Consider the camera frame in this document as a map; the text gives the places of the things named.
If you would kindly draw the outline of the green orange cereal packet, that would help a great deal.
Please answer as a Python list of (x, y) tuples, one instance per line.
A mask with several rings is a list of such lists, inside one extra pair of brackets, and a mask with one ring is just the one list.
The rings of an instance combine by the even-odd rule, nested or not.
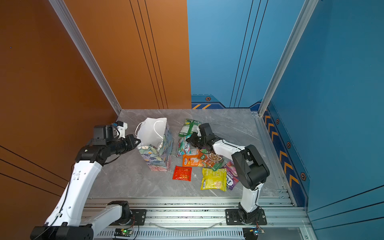
[(214, 153), (209, 153), (209, 154), (202, 153), (202, 156), (200, 157), (200, 159), (205, 163), (207, 167), (211, 168), (214, 172), (220, 169), (224, 163), (223, 158)]

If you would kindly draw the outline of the floral paper gift bag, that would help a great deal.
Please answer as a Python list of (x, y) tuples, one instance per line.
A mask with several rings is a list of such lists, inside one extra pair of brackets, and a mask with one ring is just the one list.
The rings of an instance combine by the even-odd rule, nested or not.
[(167, 118), (146, 118), (137, 125), (137, 146), (151, 171), (168, 172), (171, 166), (173, 137)]

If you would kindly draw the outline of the yellow snack packet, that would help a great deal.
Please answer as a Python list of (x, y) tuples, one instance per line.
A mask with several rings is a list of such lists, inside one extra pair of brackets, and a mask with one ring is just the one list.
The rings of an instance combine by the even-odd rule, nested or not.
[(213, 171), (209, 168), (202, 169), (202, 184), (201, 190), (221, 190), (227, 191), (227, 170), (218, 169)]

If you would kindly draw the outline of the teal Fox's candy bag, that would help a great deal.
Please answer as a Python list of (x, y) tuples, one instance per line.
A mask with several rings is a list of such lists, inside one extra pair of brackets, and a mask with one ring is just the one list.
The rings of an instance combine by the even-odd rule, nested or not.
[(179, 139), (177, 154), (176, 154), (177, 157), (182, 157), (184, 155), (194, 156), (198, 154), (198, 150), (192, 148), (190, 144), (187, 142), (188, 138), (189, 136), (185, 136)]

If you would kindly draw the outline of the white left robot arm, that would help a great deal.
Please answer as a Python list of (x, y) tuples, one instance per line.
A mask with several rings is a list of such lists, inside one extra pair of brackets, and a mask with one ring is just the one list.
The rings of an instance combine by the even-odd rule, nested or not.
[(133, 214), (127, 201), (112, 201), (89, 221), (82, 223), (82, 213), (94, 181), (107, 158), (134, 150), (140, 140), (130, 134), (118, 140), (95, 139), (77, 154), (71, 178), (56, 208), (43, 226), (34, 227), (32, 240), (92, 240), (112, 223), (131, 224)]

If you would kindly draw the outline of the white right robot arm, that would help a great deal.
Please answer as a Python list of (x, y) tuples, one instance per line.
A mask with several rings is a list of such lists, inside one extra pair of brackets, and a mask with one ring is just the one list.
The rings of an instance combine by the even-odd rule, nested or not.
[(259, 206), (261, 189), (270, 175), (270, 170), (253, 145), (238, 146), (216, 136), (208, 123), (199, 126), (200, 132), (193, 133), (187, 142), (199, 150), (231, 159), (238, 178), (243, 185), (239, 210), (226, 211), (228, 225), (267, 225), (267, 217)]

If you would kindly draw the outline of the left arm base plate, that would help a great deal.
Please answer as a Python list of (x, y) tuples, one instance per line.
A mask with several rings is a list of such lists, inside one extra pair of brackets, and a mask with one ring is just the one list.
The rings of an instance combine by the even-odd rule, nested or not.
[(118, 220), (110, 224), (110, 226), (143, 226), (146, 221), (147, 210), (134, 209), (131, 210), (131, 217), (128, 220)]

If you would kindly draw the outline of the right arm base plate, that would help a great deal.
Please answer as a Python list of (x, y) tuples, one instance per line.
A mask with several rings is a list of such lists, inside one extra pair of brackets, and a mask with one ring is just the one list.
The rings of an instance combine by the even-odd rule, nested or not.
[(227, 209), (226, 223), (229, 226), (234, 226), (234, 225), (266, 226), (268, 224), (265, 211), (261, 208), (257, 208), (251, 213), (247, 213), (243, 209)]

